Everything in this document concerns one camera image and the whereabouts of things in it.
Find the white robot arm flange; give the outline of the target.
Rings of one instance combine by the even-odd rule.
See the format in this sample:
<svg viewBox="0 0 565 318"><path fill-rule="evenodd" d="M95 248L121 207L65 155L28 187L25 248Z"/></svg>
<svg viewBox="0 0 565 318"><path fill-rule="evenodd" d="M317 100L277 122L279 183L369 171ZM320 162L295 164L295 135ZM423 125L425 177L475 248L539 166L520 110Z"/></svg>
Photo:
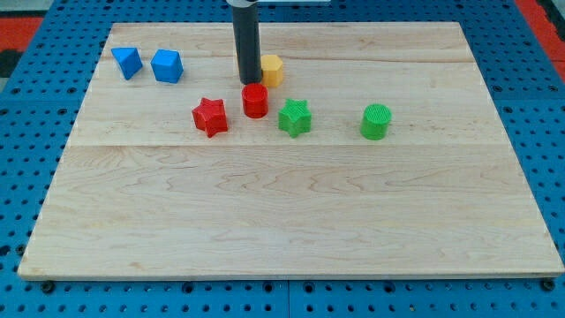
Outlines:
<svg viewBox="0 0 565 318"><path fill-rule="evenodd" d="M278 6L330 5L332 0L226 0L229 5L245 8L253 4Z"/></svg>

